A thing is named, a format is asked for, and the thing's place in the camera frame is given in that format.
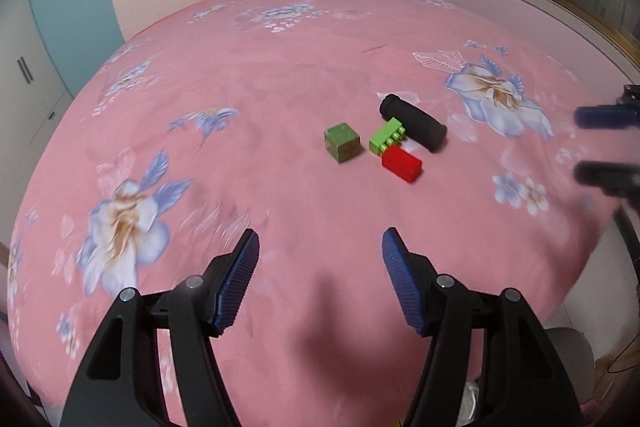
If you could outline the green cube block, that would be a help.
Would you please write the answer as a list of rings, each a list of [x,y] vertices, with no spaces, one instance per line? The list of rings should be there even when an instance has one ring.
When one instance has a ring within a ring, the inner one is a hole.
[[[346,122],[326,129],[323,139],[326,151],[339,164],[351,160],[362,151],[359,134]]]

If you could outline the red toy brick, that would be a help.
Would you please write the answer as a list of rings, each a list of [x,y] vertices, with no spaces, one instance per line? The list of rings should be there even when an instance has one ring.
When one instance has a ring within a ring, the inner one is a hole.
[[[423,170],[423,162],[398,145],[390,146],[381,158],[384,168],[408,183],[416,181]]]

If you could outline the white wardrobe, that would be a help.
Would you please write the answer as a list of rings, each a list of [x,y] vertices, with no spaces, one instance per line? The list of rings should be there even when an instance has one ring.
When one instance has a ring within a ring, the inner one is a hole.
[[[72,96],[29,0],[1,0],[1,239],[7,242],[37,162]]]

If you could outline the green toy brick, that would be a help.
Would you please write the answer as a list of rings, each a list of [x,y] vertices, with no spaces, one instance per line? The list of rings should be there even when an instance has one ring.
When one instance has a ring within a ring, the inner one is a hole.
[[[406,129],[396,118],[390,118],[371,136],[368,150],[376,156],[382,156],[392,145],[398,145],[406,137]]]

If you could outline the black fabric cylinder roll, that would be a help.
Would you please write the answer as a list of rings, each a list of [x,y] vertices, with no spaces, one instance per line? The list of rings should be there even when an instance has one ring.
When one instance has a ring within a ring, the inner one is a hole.
[[[386,121],[390,118],[399,120],[408,138],[418,142],[429,152],[437,153],[442,149],[447,136],[447,127],[419,107],[391,93],[383,98],[378,110]]]

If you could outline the pink floral bed cover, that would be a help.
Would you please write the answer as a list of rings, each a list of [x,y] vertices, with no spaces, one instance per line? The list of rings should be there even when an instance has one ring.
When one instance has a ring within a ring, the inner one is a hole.
[[[562,303],[610,222],[577,161],[635,162],[637,130],[578,129],[620,83],[577,78],[442,0],[206,0],[122,46],[66,110],[12,234],[18,364],[60,407],[117,293],[167,291],[231,251],[260,259],[214,350],[247,426],[386,426],[406,413],[427,342],[381,253],[407,246],[477,291]],[[368,150],[388,94],[447,127],[408,183]],[[346,122],[339,164],[323,133]]]

